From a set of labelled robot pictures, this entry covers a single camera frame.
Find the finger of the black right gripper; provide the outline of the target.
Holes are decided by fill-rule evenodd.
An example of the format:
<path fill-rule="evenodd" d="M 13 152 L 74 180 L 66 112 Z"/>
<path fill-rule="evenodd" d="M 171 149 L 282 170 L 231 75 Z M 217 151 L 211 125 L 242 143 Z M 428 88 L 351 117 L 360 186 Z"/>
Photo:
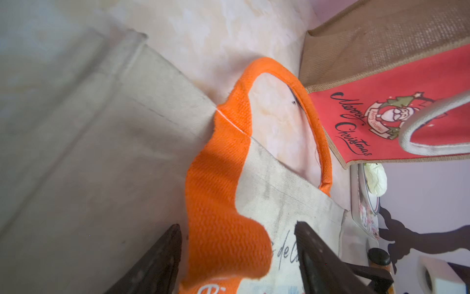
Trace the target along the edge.
<path fill-rule="evenodd" d="M 349 269 L 356 275 L 370 280 L 367 287 L 375 294 L 387 294 L 394 283 L 391 273 L 384 268 L 365 267 L 346 263 Z"/>

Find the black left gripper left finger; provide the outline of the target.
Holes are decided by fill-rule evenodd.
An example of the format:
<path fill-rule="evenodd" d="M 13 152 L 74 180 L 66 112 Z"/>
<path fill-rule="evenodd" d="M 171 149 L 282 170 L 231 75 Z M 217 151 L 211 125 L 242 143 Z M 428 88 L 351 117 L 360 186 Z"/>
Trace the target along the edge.
<path fill-rule="evenodd" d="M 106 293 L 170 294 L 175 289 L 182 254 L 182 233 L 173 224 Z"/>

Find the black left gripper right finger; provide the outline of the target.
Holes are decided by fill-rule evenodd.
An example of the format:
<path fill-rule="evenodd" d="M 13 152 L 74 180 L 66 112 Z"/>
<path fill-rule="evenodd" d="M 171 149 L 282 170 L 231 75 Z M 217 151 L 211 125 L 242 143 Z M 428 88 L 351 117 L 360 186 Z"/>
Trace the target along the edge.
<path fill-rule="evenodd" d="M 372 294 L 306 222 L 297 222 L 299 268 L 306 294 Z"/>

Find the canvas tote bag orange handles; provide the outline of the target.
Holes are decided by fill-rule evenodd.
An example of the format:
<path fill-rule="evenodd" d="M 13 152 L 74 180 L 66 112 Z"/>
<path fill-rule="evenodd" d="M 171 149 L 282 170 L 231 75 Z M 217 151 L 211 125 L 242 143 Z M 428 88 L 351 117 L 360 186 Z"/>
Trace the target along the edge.
<path fill-rule="evenodd" d="M 249 93 L 271 76 L 305 111 L 321 171 L 312 184 L 253 137 Z M 173 224 L 171 294 L 305 294 L 297 222 L 343 262 L 364 248 L 329 197 L 331 160 L 301 82 L 253 61 L 215 105 L 129 31 L 52 111 L 1 129 L 1 292 L 107 294 Z"/>

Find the red Christmas jute bag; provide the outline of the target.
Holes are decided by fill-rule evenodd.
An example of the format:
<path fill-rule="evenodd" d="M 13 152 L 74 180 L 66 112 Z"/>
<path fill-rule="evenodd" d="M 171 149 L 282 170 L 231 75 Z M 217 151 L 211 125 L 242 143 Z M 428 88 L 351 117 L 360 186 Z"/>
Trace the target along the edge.
<path fill-rule="evenodd" d="M 307 31 L 299 79 L 345 168 L 470 156 L 468 1 L 358 1 Z"/>

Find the orange spice bottle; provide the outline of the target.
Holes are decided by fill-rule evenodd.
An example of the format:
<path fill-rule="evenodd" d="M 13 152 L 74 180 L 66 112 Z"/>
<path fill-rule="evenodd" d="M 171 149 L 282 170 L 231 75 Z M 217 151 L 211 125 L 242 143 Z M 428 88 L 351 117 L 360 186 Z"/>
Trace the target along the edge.
<path fill-rule="evenodd" d="M 394 287 L 392 262 L 391 262 L 390 255 L 388 254 L 388 252 L 378 247 L 374 247 L 368 250 L 367 257 L 368 257 L 369 267 L 380 268 L 389 272 L 392 282 L 391 282 L 390 287 L 386 291 L 386 294 L 396 294 L 395 287 Z"/>

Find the floral placemat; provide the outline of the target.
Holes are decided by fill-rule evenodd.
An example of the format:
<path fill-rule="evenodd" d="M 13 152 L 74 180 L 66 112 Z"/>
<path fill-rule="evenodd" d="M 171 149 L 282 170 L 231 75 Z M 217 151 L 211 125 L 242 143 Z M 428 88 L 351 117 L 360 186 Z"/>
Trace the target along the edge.
<path fill-rule="evenodd" d="M 355 223 L 368 235 L 379 240 L 378 214 L 374 215 L 363 198 L 359 187 L 358 164 L 350 167 L 351 175 L 351 214 Z"/>

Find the white plate with pattern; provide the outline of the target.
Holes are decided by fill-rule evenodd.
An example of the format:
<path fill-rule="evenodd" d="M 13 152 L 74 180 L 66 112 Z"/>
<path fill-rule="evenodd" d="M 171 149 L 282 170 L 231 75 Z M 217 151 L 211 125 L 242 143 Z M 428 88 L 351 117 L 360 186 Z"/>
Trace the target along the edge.
<path fill-rule="evenodd" d="M 368 203 L 371 211 L 374 215 L 377 215 L 380 210 L 380 201 L 379 197 L 374 195 L 372 192 L 369 191 L 367 186 L 367 179 L 365 175 L 365 169 L 363 164 L 358 165 L 358 173 L 359 173 L 359 187 L 362 192 L 363 198 Z"/>

